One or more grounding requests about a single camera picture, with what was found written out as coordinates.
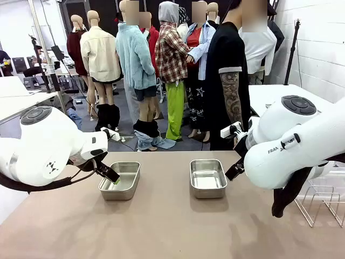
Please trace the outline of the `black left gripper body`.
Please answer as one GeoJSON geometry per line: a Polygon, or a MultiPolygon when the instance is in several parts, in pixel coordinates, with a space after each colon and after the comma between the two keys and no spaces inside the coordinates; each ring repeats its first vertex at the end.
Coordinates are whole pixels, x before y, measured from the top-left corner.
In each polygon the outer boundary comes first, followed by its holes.
{"type": "Polygon", "coordinates": [[[105,165],[102,161],[107,154],[107,152],[104,152],[87,160],[84,164],[80,165],[80,169],[82,171],[92,171],[96,168],[99,171],[106,171],[107,165],[105,165]]]}

